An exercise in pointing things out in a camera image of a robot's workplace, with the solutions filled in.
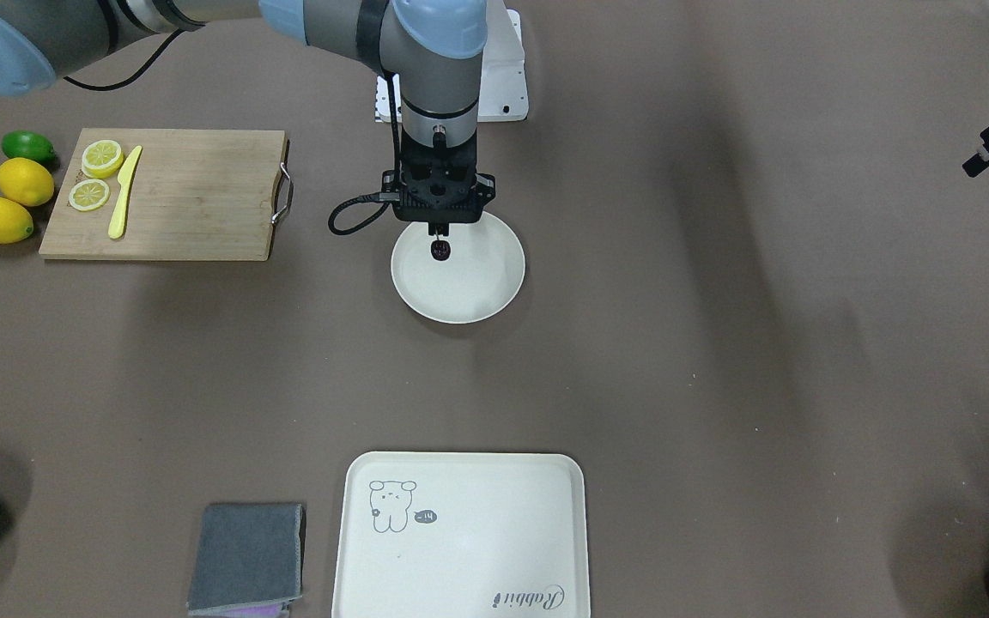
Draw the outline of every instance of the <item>knife handle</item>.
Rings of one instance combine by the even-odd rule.
[[[124,223],[129,214],[130,186],[121,187],[117,195],[117,206],[113,207],[113,218],[109,220],[109,238],[118,239],[124,235]]]

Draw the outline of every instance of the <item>cutting board handle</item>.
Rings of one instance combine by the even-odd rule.
[[[285,161],[282,161],[282,163],[280,163],[280,168],[282,169],[282,182],[286,180],[288,181],[288,193],[285,196],[285,204],[282,207],[278,208],[277,201],[276,200],[274,201],[274,215],[270,217],[270,223],[274,224],[274,226],[281,219],[285,218],[285,215],[288,213],[289,208],[292,207],[292,187],[294,187],[294,183],[292,183],[292,177],[289,176],[288,169],[285,167]],[[282,192],[280,191],[280,187],[278,186],[277,187],[278,198],[281,194]]]

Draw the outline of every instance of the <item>green lime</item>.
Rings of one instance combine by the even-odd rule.
[[[9,158],[22,157],[38,163],[51,163],[56,158],[52,142],[31,130],[12,130],[3,136],[3,154]]]

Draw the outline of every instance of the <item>knife blade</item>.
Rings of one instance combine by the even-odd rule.
[[[113,207],[113,217],[109,220],[109,238],[118,239],[124,235],[124,224],[129,215],[129,192],[132,191],[132,177],[137,172],[137,163],[140,161],[140,153],[143,146],[132,149],[129,156],[121,164],[121,171],[117,172],[117,181],[121,184],[121,192],[117,195],[117,206]]]

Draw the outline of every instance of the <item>lemon slice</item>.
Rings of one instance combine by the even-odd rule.
[[[109,185],[105,180],[87,179],[78,185],[71,187],[71,193],[67,196],[71,208],[86,212],[101,208],[102,204],[109,201]]]
[[[124,151],[113,140],[98,140],[82,151],[82,173],[91,179],[107,179],[124,163]]]

